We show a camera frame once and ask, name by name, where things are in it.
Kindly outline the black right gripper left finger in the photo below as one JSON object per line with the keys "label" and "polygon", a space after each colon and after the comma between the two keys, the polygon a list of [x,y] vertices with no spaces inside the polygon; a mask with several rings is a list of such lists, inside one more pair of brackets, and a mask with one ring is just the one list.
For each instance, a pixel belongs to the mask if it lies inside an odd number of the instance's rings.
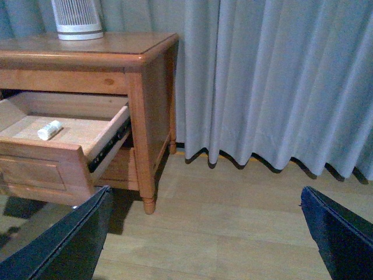
{"label": "black right gripper left finger", "polygon": [[1,262],[1,279],[92,279],[112,211],[101,187],[27,246]]}

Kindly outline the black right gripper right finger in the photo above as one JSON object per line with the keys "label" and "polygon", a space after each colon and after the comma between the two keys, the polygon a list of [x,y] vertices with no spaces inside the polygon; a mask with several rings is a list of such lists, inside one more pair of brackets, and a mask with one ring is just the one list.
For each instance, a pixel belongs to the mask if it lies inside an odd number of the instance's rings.
{"label": "black right gripper right finger", "polygon": [[372,223],[312,187],[301,208],[332,279],[372,279]]}

